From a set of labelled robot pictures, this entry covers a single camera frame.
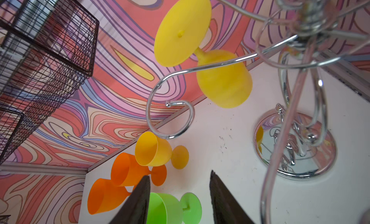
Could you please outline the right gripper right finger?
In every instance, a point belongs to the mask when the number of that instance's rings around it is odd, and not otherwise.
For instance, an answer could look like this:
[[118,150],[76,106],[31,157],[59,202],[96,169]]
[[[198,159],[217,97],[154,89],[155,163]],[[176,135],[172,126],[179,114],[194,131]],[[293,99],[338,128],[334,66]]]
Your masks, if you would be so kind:
[[213,170],[210,175],[210,194],[215,224],[254,224]]

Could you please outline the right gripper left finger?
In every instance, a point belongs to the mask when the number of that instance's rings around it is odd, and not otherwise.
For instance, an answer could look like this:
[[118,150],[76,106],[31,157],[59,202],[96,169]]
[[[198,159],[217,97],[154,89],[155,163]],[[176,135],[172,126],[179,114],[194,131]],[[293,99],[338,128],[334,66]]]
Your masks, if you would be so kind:
[[143,176],[133,193],[109,222],[110,224],[146,224],[150,198],[150,178]]

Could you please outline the green wine glass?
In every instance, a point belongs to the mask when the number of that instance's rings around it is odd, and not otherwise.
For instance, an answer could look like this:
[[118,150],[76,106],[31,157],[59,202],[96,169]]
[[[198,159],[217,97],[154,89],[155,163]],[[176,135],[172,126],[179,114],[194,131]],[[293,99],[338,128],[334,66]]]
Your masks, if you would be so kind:
[[171,194],[150,193],[148,224],[199,224],[201,218],[201,202],[193,193],[185,193],[179,200]]

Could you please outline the orange wine glass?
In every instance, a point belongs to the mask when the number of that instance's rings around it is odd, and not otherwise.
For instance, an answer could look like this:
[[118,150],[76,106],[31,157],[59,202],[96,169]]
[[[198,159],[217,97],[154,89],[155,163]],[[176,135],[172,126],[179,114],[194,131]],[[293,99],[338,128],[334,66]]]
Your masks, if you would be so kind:
[[164,184],[167,177],[167,168],[165,165],[152,167],[141,166],[132,154],[119,154],[111,169],[111,181],[115,186],[135,186],[141,179],[150,175],[152,183],[156,186]]
[[120,206],[131,192],[127,191],[124,186],[115,186],[111,180],[97,179],[88,196],[87,209],[89,214],[111,211]]

